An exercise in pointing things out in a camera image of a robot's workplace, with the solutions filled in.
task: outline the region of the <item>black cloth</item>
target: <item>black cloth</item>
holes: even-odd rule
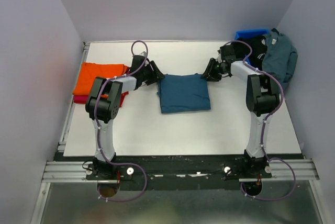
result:
[[[267,51],[267,46],[262,43],[262,40],[265,40],[265,37],[263,35],[248,39],[240,37],[237,40],[246,42],[251,46],[252,54],[249,57],[250,64],[259,70],[262,70],[262,62]],[[250,52],[248,46],[240,42],[233,42],[232,45],[237,59],[243,59]]]

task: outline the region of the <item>red cloth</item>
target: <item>red cloth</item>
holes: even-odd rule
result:
[[[109,78],[121,76],[128,71],[128,67],[124,64],[96,64],[82,63],[77,84],[72,94],[74,96],[88,96],[97,76]]]
[[[129,92],[124,92],[121,94],[121,101],[120,101],[120,107],[122,107],[122,103],[124,102],[125,96],[128,95]],[[88,96],[81,96],[81,95],[74,95],[73,101],[76,104],[86,104],[86,101],[88,100]]]

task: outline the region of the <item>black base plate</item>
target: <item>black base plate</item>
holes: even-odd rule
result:
[[[302,154],[277,154],[282,159],[303,159]],[[55,161],[89,161],[93,157],[66,158],[63,153],[57,152]],[[239,190],[240,178],[269,178],[271,174],[263,170],[244,171],[245,156],[241,155],[190,155],[190,156],[117,156],[115,163],[135,163],[144,168],[148,177],[146,190],[193,190],[193,189],[226,189]],[[222,170],[230,167],[231,173]],[[116,180],[117,170],[121,173],[120,190],[140,191],[144,186],[144,175],[133,166],[134,173],[129,176],[126,170],[131,166],[117,166],[110,174],[93,172],[88,180]],[[200,173],[203,176],[190,176]]]

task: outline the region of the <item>glass panel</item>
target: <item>glass panel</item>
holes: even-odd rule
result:
[[[287,193],[292,182],[264,182],[262,197]],[[119,192],[130,197],[137,192]],[[262,202],[240,191],[147,191],[127,203],[98,199],[96,184],[52,184],[43,214],[44,224],[175,224],[175,223],[321,223],[307,181],[298,182],[287,200]]]

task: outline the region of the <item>folded teal shirt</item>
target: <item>folded teal shirt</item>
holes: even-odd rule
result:
[[[165,75],[157,92],[163,114],[210,110],[207,81],[200,74]]]

